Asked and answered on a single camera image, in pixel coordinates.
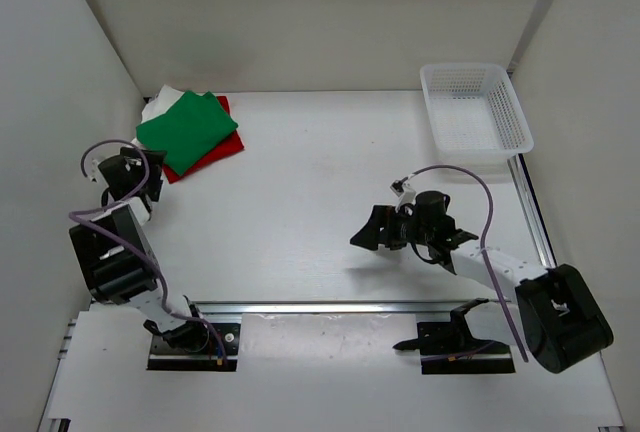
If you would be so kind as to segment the green t shirt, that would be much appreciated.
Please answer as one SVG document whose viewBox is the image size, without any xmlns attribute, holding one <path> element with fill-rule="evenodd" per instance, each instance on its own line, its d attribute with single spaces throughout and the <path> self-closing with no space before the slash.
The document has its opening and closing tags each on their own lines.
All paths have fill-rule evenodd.
<svg viewBox="0 0 640 432">
<path fill-rule="evenodd" d="M 184 175 L 238 128 L 211 93 L 184 92 L 166 112 L 136 127 L 136 138 L 147 149 L 164 151 L 165 164 Z"/>
</svg>

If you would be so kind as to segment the white t shirt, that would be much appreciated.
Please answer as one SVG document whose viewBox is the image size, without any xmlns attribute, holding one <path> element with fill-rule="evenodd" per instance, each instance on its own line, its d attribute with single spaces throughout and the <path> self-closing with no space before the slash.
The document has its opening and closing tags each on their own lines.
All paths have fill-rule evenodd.
<svg viewBox="0 0 640 432">
<path fill-rule="evenodd" d="M 166 113 L 184 94 L 183 90 L 164 85 L 143 108 L 141 122 L 153 120 Z"/>
</svg>

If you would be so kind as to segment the red t shirt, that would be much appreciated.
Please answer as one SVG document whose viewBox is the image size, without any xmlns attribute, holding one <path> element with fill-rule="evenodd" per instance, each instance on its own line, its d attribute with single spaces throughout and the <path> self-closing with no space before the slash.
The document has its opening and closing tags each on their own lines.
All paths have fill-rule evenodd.
<svg viewBox="0 0 640 432">
<path fill-rule="evenodd" d="M 231 107 L 226 96 L 214 95 L 224 110 L 231 116 Z M 170 184 L 176 183 L 182 180 L 184 177 L 194 174 L 200 169 L 224 158 L 233 156 L 244 150 L 244 144 L 236 130 L 229 138 L 225 139 L 218 146 L 216 146 L 211 152 L 207 153 L 202 159 L 200 159 L 194 166 L 192 166 L 184 175 L 179 176 L 173 172 L 166 164 L 164 165 L 164 173 Z"/>
</svg>

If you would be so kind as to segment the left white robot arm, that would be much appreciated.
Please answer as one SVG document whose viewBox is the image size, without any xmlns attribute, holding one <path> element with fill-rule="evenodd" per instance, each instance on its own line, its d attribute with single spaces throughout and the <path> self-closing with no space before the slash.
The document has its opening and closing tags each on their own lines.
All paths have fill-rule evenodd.
<svg viewBox="0 0 640 432">
<path fill-rule="evenodd" d="M 69 237 L 86 287 L 95 301 L 123 305 L 146 316 L 144 328 L 169 347 L 186 353 L 204 351 L 212 341 L 197 307 L 186 297 L 169 301 L 166 280 L 142 231 L 159 201 L 163 185 L 164 151 L 141 150 L 126 141 L 119 152 L 95 159 L 81 158 L 82 174 L 103 182 L 100 206 L 70 214 Z"/>
</svg>

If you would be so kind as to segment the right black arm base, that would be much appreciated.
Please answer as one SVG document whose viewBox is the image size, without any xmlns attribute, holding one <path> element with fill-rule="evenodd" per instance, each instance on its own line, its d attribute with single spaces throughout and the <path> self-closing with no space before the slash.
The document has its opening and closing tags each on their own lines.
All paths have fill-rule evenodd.
<svg viewBox="0 0 640 432">
<path fill-rule="evenodd" d="M 481 339 L 471 332 L 467 319 L 471 312 L 499 304 L 474 299 L 449 312 L 445 321 L 418 322 L 417 337 L 393 345 L 398 353 L 419 352 L 422 375 L 500 375 L 513 374 L 515 366 L 510 346 Z"/>
</svg>

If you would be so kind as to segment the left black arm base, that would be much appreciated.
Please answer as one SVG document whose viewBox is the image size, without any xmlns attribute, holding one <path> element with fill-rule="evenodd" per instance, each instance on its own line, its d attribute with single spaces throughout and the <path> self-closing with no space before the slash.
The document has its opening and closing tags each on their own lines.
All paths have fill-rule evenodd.
<svg viewBox="0 0 640 432">
<path fill-rule="evenodd" d="M 241 339 L 239 322 L 213 323 L 222 340 L 226 357 L 210 330 L 203 324 L 187 322 L 176 330 L 161 333 L 146 320 L 143 327 L 152 335 L 147 369 L 172 372 L 235 372 Z"/>
</svg>

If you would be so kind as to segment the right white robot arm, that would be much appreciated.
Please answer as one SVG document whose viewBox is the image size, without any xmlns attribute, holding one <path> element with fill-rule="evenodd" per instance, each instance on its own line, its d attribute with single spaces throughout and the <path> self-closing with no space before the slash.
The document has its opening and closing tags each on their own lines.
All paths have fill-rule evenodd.
<svg viewBox="0 0 640 432">
<path fill-rule="evenodd" d="M 612 345 L 613 331 L 580 272 L 562 264 L 545 268 L 483 245 L 448 213 L 449 195 L 417 193 L 393 184 L 397 205 L 376 205 L 351 238 L 353 246 L 427 249 L 423 262 L 492 289 L 498 301 L 472 299 L 449 319 L 395 344 L 429 361 L 469 357 L 493 345 L 525 345 L 547 371 L 558 374 Z"/>
</svg>

